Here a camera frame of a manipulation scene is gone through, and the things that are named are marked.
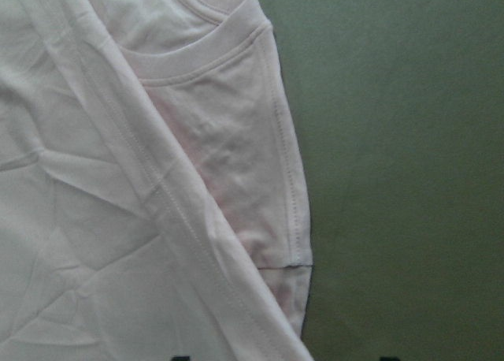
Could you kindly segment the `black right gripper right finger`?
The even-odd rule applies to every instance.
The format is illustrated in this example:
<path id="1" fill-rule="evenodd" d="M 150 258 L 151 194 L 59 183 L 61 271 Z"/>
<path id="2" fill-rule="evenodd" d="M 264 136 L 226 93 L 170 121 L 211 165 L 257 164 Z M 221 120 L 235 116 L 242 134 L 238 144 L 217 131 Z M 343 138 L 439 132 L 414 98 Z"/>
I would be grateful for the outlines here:
<path id="1" fill-rule="evenodd" d="M 396 355 L 381 355 L 379 361 L 400 361 L 400 358 Z"/>

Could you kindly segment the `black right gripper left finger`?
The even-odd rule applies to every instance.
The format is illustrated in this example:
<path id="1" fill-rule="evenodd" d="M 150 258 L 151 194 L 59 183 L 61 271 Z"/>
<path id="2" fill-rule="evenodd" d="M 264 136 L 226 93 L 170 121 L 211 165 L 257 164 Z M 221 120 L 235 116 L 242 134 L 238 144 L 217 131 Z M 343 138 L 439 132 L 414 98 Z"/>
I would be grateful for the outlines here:
<path id="1" fill-rule="evenodd" d="M 195 361 L 190 355 L 175 355 L 171 358 L 171 361 Z"/>

